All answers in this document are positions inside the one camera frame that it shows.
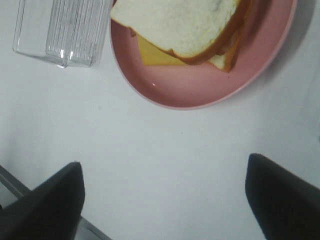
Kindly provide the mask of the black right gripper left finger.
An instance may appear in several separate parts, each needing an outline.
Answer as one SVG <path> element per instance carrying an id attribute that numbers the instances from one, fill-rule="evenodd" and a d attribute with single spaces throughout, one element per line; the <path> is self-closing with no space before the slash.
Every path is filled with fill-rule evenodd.
<path id="1" fill-rule="evenodd" d="M 82 166 L 71 162 L 0 212 L 2 240 L 72 240 L 85 202 Z"/>

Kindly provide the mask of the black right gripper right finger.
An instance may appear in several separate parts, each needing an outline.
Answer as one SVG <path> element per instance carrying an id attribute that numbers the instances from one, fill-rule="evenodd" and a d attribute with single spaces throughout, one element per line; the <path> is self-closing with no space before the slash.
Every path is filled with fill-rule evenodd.
<path id="1" fill-rule="evenodd" d="M 249 155 L 249 206 L 267 240 L 318 240 L 320 190 L 262 154 Z"/>

